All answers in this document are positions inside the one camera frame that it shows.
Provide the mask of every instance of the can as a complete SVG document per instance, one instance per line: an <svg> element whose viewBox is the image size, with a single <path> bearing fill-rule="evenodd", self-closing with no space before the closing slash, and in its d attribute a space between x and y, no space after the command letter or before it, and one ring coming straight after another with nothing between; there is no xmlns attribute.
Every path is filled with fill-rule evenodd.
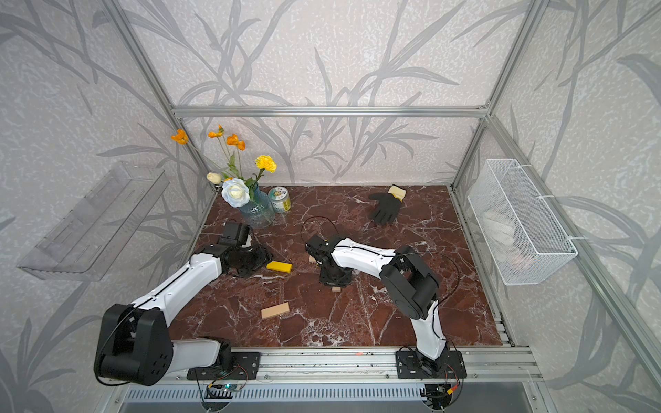
<svg viewBox="0 0 661 413"><path fill-rule="evenodd" d="M289 191L284 186L276 186L268 191L268 199L271 200L273 209L276 212L287 212L292 208L292 200L289 198Z"/></svg>

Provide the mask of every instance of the wallpaper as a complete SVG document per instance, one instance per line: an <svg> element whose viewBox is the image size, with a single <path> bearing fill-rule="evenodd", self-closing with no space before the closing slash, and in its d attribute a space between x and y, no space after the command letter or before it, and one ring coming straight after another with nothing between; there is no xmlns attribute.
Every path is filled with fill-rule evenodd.
<svg viewBox="0 0 661 413"><path fill-rule="evenodd" d="M661 339L661 3L578 2L537 33L498 118Z"/></svg>
<svg viewBox="0 0 661 413"><path fill-rule="evenodd" d="M190 136L202 153L227 161L209 131L222 125L246 142L244 176L259 155L271 155L275 184L445 184L451 182L477 127L474 118L191 118Z"/></svg>
<svg viewBox="0 0 661 413"><path fill-rule="evenodd" d="M537 285L502 283L467 196L485 161L504 157L487 131L456 190L512 341L533 349L559 412L661 412L661 394L574 262Z"/></svg>
<svg viewBox="0 0 661 413"><path fill-rule="evenodd" d="M121 3L175 105L474 106L529 1Z"/></svg>
<svg viewBox="0 0 661 413"><path fill-rule="evenodd" d="M0 3L0 410L91 412L100 317L178 268L213 193L114 29L86 1ZM170 181L99 282L17 262L119 160Z"/></svg>

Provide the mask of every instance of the marble tabletop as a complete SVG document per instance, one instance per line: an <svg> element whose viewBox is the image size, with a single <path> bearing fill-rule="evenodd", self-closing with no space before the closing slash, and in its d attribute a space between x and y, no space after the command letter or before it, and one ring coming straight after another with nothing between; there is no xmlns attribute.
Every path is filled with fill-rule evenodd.
<svg viewBox="0 0 661 413"><path fill-rule="evenodd" d="M293 264L290 274L263 269L249 279L224 275L203 288L170 325L172 339L215 337L235 347L257 346L404 346L415 345L410 320L390 300L380 280L365 273L335 293L319 283L319 269L308 262L299 236L303 221L323 215L341 234L381 248L410 245L448 255L462 273L457 291L439 306L443 333L457 346L501 345L485 293L445 186L406 187L396 222L380 227L368 220L380 186L291 186L292 209L276 214L265 229L255 230L274 259ZM214 243L223 222L241 221L241 214L221 196L202 229L198 246ZM330 236L334 229L323 219L308 222L303 238L315 232ZM440 280L439 297L457 283L451 262L436 254L423 256ZM261 309L283 302L290 312L261 319Z"/></svg>

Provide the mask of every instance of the glass vase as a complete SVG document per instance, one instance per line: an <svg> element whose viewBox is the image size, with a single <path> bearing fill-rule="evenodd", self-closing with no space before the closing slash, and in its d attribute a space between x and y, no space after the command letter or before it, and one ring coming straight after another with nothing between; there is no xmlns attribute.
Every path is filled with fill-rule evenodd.
<svg viewBox="0 0 661 413"><path fill-rule="evenodd" d="M254 188L254 201L249 201L239 207L243 221L253 228L265 228L276 218L276 212L268 199L268 195L259 190L259 185Z"/></svg>

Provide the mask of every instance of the white robotic arm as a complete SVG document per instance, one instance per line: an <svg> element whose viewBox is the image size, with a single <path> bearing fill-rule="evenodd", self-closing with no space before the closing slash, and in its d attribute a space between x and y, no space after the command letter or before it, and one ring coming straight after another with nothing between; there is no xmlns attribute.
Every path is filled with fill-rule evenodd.
<svg viewBox="0 0 661 413"><path fill-rule="evenodd" d="M394 249L376 248L345 238L335 245L330 255L338 266L356 269L380 280L383 267L390 264L397 253ZM438 318L438 300L429 302L425 317L411 319L411 323L417 350L430 359L438 358L446 346L446 337Z"/></svg>
<svg viewBox="0 0 661 413"><path fill-rule="evenodd" d="M247 225L228 223L218 244L199 250L161 285L130 305L115 304L107 310L95 359L97 379L152 385L170 371L222 364L218 341L171 340L167 329L187 302L230 266L240 263L241 276L270 261L265 248L251 246L249 231ZM429 370L438 371L447 353L438 318L438 281L411 247L382 249L315 235L305 249L317 260L321 281L327 285L348 285L353 269L379 278L397 308L411 319L416 349L429 361Z"/></svg>

